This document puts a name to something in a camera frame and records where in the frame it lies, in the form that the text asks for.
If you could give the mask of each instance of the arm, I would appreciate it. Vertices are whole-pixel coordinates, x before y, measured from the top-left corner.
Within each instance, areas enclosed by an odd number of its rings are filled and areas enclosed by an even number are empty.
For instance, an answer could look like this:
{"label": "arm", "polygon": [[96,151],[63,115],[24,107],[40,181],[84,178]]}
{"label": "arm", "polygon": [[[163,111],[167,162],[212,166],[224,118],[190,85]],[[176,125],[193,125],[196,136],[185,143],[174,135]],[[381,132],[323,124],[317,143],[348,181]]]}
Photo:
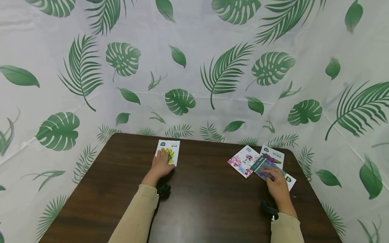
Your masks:
{"label": "arm", "polygon": [[126,212],[115,228],[108,243],[128,243],[147,241],[149,229],[157,208],[159,196],[157,195],[158,180],[173,170],[174,165],[168,164],[169,152],[162,149],[158,151],[152,161],[150,171],[139,185],[138,192],[133,197]]}
{"label": "arm", "polygon": [[290,199],[288,185],[283,174],[277,169],[263,170],[273,176],[266,177],[269,192],[274,198],[279,210],[278,219],[272,222],[271,243],[304,243],[300,229],[300,221]]}

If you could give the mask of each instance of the wooden table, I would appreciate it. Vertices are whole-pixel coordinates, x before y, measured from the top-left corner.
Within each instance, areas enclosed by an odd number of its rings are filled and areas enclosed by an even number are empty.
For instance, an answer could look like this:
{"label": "wooden table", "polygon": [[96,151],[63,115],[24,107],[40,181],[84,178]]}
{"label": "wooden table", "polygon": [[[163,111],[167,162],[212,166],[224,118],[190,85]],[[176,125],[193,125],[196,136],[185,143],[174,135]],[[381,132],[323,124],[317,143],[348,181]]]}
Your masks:
{"label": "wooden table", "polygon": [[[106,243],[148,172],[158,139],[112,136],[40,242]],[[242,147],[181,140],[172,192],[160,201],[149,243],[270,242],[270,217],[259,210],[261,201],[272,201],[265,182],[255,174],[245,179],[227,163]],[[294,155],[280,151],[284,170],[297,179],[291,198],[305,242],[341,242]]]}

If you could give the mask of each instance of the curtain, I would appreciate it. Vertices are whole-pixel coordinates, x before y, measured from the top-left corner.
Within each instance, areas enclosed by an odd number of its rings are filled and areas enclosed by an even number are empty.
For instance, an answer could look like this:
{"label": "curtain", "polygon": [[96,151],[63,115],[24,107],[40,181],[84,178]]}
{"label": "curtain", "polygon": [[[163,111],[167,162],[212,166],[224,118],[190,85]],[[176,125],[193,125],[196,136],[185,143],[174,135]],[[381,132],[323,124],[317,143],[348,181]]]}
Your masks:
{"label": "curtain", "polygon": [[39,241],[119,132],[289,149],[343,242],[389,239],[387,1],[0,6],[0,242]]}

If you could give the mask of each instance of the left hand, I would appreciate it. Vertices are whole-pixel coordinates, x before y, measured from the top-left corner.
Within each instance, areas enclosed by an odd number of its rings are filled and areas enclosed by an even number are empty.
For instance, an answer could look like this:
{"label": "left hand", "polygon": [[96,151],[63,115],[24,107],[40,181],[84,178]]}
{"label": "left hand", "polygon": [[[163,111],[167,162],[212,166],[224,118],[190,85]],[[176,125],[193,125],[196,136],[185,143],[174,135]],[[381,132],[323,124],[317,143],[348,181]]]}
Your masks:
{"label": "left hand", "polygon": [[159,179],[168,175],[175,167],[174,164],[168,164],[169,151],[165,149],[158,151],[157,156],[152,160],[151,169],[142,181],[142,184],[156,187]]}

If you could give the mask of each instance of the beige sleeve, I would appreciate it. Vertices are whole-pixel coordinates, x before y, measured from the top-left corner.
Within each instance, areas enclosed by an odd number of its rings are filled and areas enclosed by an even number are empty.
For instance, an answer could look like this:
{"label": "beige sleeve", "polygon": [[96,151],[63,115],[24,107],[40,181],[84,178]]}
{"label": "beige sleeve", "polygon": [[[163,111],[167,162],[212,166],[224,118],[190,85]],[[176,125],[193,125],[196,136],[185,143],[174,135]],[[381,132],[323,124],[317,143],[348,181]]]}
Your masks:
{"label": "beige sleeve", "polygon": [[271,243],[304,243],[300,230],[300,221],[284,213],[278,213],[278,219],[272,222]]}
{"label": "beige sleeve", "polygon": [[108,243],[146,243],[159,196],[157,189],[139,185],[126,212],[116,226]]}

